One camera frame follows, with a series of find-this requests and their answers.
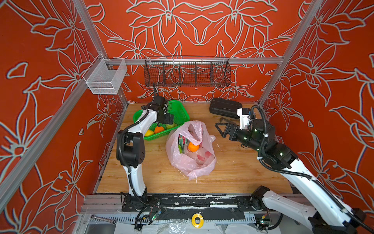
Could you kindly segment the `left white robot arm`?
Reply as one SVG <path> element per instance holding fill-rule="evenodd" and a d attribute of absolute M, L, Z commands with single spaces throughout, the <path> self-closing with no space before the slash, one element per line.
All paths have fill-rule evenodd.
<path fill-rule="evenodd" d="M 144 136 L 154 123 L 173 123 L 174 116 L 168 113 L 167 108 L 168 101 L 164 97 L 154 96 L 150 103 L 142 106 L 142 114 L 136 122 L 117 135 L 116 158 L 127 173 L 129 195 L 146 206 L 155 205 L 158 199 L 148 201 L 143 180 L 142 163 L 146 154 Z"/>

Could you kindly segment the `orange fruit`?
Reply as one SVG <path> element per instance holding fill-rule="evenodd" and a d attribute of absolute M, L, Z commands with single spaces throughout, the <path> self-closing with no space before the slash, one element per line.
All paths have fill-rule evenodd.
<path fill-rule="evenodd" d="M 197 152 L 200 149 L 200 145 L 194 145 L 192 142 L 188 144 L 189 152 Z"/>
<path fill-rule="evenodd" d="M 161 133 L 161 132 L 163 132 L 163 131 L 165 131 L 165 128 L 164 128 L 163 126 L 157 126 L 157 127 L 155 127 L 155 129 L 154 129 L 154 133 L 155 133 L 155 134 Z"/>

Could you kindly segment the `pink plastic bag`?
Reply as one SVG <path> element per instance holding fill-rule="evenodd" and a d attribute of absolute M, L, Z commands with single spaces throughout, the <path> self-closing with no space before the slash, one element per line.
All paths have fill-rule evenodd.
<path fill-rule="evenodd" d="M 208 133 L 203 122 L 185 122 L 171 131 L 166 143 L 166 152 L 171 165 L 190 180 L 209 175 L 217 161 L 212 145 L 215 139 L 215 136 Z M 189 152 L 190 142 L 200 145 L 200 149 L 197 152 Z"/>

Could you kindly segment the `yellow orange mango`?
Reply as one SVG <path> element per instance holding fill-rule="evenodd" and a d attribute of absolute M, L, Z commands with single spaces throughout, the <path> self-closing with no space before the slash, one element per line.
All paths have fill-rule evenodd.
<path fill-rule="evenodd" d="M 154 135 L 154 131 L 152 131 L 150 129 L 145 133 L 145 137 L 149 137 L 149 136 L 152 136 L 152 135 Z"/>

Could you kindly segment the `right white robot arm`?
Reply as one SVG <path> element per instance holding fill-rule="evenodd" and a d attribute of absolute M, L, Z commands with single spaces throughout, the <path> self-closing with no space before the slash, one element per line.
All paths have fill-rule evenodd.
<path fill-rule="evenodd" d="M 243 148 L 255 150 L 257 160 L 264 168 L 283 175 L 311 203 L 305 206 L 260 186 L 251 195 L 250 204 L 254 210 L 275 210 L 315 234 L 356 234 L 358 227 L 374 232 L 364 223 L 366 214 L 361 209 L 351 208 L 341 201 L 288 146 L 276 140 L 276 128 L 266 120 L 259 105 L 240 109 L 237 114 L 239 125 L 225 118 L 215 124 L 219 134 L 240 143 Z"/>

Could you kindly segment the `green fruit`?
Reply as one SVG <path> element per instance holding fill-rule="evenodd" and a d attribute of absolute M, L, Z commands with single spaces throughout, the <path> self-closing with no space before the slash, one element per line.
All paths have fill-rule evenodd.
<path fill-rule="evenodd" d="M 173 124 L 167 124 L 166 125 L 166 128 L 167 129 L 171 129 L 171 128 L 174 128 L 174 127 L 176 127 L 177 126 L 177 124 L 175 124 L 175 123 L 173 123 Z"/>

